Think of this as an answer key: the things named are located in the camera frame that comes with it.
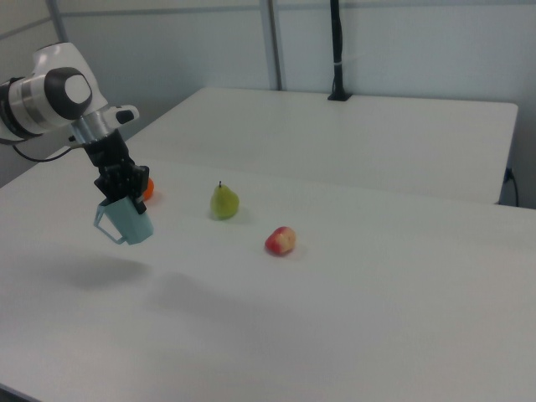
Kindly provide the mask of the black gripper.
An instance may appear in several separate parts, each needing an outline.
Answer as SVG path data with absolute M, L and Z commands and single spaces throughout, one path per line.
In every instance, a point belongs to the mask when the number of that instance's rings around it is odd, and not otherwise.
M 118 130 L 97 141 L 83 146 L 91 163 L 98 168 L 100 176 L 95 186 L 110 203 L 128 198 L 135 210 L 144 214 L 147 207 L 143 193 L 147 190 L 150 169 L 136 165 Z

